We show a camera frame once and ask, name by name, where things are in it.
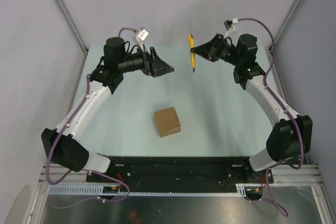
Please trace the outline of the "brown cardboard express box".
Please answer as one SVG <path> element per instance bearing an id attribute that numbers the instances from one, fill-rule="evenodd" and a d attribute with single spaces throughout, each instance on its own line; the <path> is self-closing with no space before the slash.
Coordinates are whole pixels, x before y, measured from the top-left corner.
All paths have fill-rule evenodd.
<path id="1" fill-rule="evenodd" d="M 181 123 L 174 107 L 154 112 L 160 137 L 166 137 L 181 131 Z"/>

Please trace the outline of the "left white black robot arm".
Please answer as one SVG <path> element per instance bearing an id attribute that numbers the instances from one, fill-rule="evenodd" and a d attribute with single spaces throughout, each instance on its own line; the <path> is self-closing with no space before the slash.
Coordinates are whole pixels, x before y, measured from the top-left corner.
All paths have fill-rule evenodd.
<path id="1" fill-rule="evenodd" d="M 109 158 L 86 150 L 81 144 L 87 127 L 100 107 L 113 95 L 123 81 L 124 73 L 142 71 L 150 77 L 160 77 L 174 68 L 160 59 L 154 47 L 127 52 L 121 37 L 107 39 L 103 56 L 87 78 L 84 95 L 69 114 L 54 129 L 44 129 L 41 140 L 48 163 L 56 163 L 71 171 L 97 171 L 105 182 L 115 178 L 116 169 Z"/>

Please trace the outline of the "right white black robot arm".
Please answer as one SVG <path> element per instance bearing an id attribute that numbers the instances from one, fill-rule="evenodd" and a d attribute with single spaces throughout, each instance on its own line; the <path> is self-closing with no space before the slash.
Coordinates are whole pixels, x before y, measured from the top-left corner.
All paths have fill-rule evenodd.
<path id="1" fill-rule="evenodd" d="M 208 61 L 223 60 L 234 66 L 233 77 L 249 93 L 267 115 L 272 131 L 266 147 L 249 158 L 249 165 L 242 169 L 243 179 L 254 183 L 261 177 L 261 170 L 277 164 L 291 164 L 299 158 L 296 168 L 303 165 L 304 155 L 310 151 L 313 122 L 310 116 L 301 116 L 273 90 L 266 73 L 256 61 L 257 38 L 250 34 L 232 40 L 216 34 L 209 42 L 190 49 L 192 54 Z"/>

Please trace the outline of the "right aluminium corner post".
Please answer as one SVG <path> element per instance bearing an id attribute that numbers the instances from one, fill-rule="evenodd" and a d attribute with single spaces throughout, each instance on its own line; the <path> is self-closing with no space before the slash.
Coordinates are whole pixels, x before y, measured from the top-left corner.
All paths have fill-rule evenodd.
<path id="1" fill-rule="evenodd" d="M 293 0 L 283 22 L 280 25 L 279 30 L 274 36 L 274 42 L 271 43 L 269 49 L 271 49 L 274 45 L 277 46 L 280 43 L 286 31 L 289 29 L 290 24 L 293 22 L 303 2 L 304 0 Z"/>

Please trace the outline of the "aluminium corner post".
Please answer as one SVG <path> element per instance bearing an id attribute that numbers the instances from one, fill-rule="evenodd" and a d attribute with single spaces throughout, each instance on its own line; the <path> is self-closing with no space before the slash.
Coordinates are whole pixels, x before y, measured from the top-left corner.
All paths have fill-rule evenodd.
<path id="1" fill-rule="evenodd" d="M 303 2 L 304 0 L 293 0 L 283 22 L 280 25 L 279 30 L 274 36 L 274 42 L 271 43 L 269 49 L 271 49 L 274 45 L 277 46 L 280 43 L 286 31 L 289 29 L 290 24 L 293 22 Z"/>
<path id="2" fill-rule="evenodd" d="M 78 44 L 78 46 L 80 47 L 81 51 L 87 55 L 88 52 L 88 47 L 86 46 L 80 32 L 79 29 L 77 27 L 77 25 L 75 24 L 74 19 L 72 18 L 64 0 L 53 0 L 57 6 L 57 8 L 59 9 L 66 25 L 68 26 L 71 34 L 73 35 L 76 43 Z"/>

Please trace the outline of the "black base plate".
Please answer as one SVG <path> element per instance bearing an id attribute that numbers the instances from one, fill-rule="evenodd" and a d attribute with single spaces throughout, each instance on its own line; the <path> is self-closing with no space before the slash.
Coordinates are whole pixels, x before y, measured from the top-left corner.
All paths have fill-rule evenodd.
<path id="1" fill-rule="evenodd" d="M 122 192 L 136 194 L 218 194 L 233 193 L 236 184 L 273 183 L 272 173 L 254 171 L 247 156 L 233 157 L 151 157 L 110 156 L 103 175 L 88 173 L 88 183 L 108 183 L 122 178 Z"/>

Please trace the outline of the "left aluminium corner post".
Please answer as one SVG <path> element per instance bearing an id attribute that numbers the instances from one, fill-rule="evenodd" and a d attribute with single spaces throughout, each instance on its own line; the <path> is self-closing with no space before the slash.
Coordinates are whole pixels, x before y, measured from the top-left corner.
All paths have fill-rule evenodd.
<path id="1" fill-rule="evenodd" d="M 57 8 L 59 9 L 66 25 L 68 26 L 71 34 L 73 35 L 76 43 L 78 44 L 78 46 L 80 47 L 81 51 L 87 55 L 88 52 L 88 47 L 86 46 L 80 32 L 79 29 L 77 27 L 77 25 L 75 24 L 74 19 L 72 18 L 64 0 L 53 0 L 57 6 Z"/>

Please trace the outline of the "aluminium front rail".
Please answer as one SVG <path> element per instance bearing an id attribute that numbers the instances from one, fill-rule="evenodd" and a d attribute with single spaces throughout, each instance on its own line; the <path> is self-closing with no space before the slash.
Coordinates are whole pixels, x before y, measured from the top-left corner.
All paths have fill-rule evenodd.
<path id="1" fill-rule="evenodd" d="M 58 180 L 68 171 L 57 164 L 50 166 L 50 179 Z M 324 184 L 318 165 L 304 165 L 300 170 L 295 170 L 289 166 L 281 165 L 271 170 L 274 186 L 322 186 Z M 87 172 L 70 172 L 61 183 L 75 184 L 86 183 Z M 39 183 L 47 183 L 46 166 L 43 166 Z"/>

